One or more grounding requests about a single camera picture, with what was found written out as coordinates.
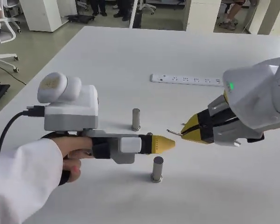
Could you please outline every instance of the white lab coat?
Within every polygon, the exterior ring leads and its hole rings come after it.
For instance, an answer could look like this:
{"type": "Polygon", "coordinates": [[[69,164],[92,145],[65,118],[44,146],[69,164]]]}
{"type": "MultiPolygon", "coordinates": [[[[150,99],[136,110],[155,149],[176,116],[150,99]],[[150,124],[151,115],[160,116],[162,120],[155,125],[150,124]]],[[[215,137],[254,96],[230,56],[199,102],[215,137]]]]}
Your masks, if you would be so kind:
{"type": "Polygon", "coordinates": [[[41,139],[0,155],[0,224],[21,224],[38,211],[58,186],[63,157],[41,139]]]}

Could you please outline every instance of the white cabinet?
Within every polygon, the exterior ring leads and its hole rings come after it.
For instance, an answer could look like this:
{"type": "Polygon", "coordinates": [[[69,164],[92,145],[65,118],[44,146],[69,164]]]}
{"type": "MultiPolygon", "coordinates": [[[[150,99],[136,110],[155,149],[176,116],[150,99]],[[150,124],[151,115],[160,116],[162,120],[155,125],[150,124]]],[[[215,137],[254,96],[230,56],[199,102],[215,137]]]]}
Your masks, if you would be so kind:
{"type": "Polygon", "coordinates": [[[75,0],[20,0],[20,3],[31,31],[54,32],[67,22],[67,13],[77,13],[75,0]]]}

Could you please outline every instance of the robotic arm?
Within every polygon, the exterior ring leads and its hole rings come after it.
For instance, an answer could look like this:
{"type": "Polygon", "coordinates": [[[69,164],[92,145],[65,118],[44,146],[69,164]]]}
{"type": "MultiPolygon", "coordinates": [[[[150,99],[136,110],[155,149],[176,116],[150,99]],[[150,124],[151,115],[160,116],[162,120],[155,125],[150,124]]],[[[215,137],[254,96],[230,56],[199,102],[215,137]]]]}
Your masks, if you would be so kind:
{"type": "Polygon", "coordinates": [[[280,128],[280,58],[223,74],[224,93],[184,125],[184,140],[239,146],[280,128]]]}

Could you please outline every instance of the white chair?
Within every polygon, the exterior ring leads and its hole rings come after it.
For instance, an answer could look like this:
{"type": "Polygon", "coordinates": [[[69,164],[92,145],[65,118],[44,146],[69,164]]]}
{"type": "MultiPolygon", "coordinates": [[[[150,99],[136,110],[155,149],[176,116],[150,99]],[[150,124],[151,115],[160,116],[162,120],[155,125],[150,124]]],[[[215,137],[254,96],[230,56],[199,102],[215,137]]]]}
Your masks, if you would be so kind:
{"type": "MultiPolygon", "coordinates": [[[[0,0],[0,6],[3,8],[2,0],[0,0]]],[[[16,37],[14,30],[11,28],[8,22],[8,18],[4,16],[4,12],[0,12],[0,23],[1,23],[1,33],[0,33],[0,44],[13,41],[16,37]]],[[[3,54],[0,55],[0,65],[7,66],[13,69],[14,72],[19,72],[19,69],[13,64],[7,63],[1,59],[13,57],[15,61],[18,61],[19,58],[17,54],[3,54]]]]}
{"type": "Polygon", "coordinates": [[[88,11],[89,11],[89,7],[88,7],[87,2],[77,1],[77,3],[78,3],[78,6],[80,6],[80,7],[84,8],[86,12],[88,12],[88,11]]]}
{"type": "MultiPolygon", "coordinates": [[[[3,7],[7,10],[13,7],[20,7],[20,0],[2,0],[3,7]]],[[[17,32],[20,34],[22,32],[21,28],[19,27],[20,21],[14,17],[8,17],[8,22],[11,22],[16,28],[17,32]]]]}
{"type": "Polygon", "coordinates": [[[139,10],[142,11],[142,9],[147,8],[151,15],[154,14],[155,10],[157,9],[156,6],[150,5],[146,3],[146,0],[140,0],[140,4],[139,4],[139,10]]]}

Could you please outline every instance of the green indicator light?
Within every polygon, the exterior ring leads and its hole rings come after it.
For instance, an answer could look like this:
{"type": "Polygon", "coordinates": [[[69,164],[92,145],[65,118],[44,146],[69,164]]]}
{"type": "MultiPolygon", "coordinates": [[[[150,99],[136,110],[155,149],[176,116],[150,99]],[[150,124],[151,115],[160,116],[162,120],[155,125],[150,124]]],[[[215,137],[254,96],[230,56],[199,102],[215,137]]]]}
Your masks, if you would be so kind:
{"type": "Polygon", "coordinates": [[[231,89],[231,90],[234,89],[233,83],[229,83],[229,86],[230,86],[230,89],[231,89]]]}

